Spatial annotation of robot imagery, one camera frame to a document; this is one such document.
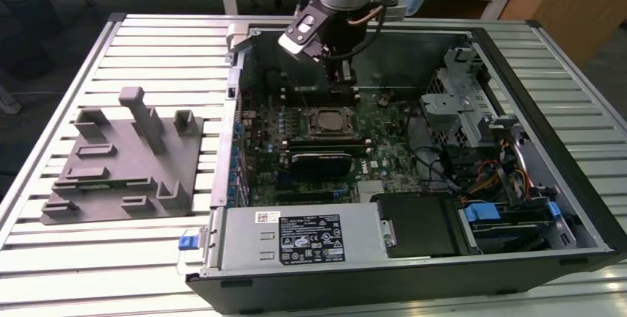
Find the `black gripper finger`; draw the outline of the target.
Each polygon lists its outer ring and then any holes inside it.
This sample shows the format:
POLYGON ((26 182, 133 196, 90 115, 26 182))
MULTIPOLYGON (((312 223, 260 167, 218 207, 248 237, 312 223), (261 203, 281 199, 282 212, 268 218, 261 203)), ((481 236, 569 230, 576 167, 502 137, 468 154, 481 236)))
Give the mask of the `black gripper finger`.
POLYGON ((356 83, 352 60, 333 60, 328 63, 328 83, 332 92, 349 92, 356 83))

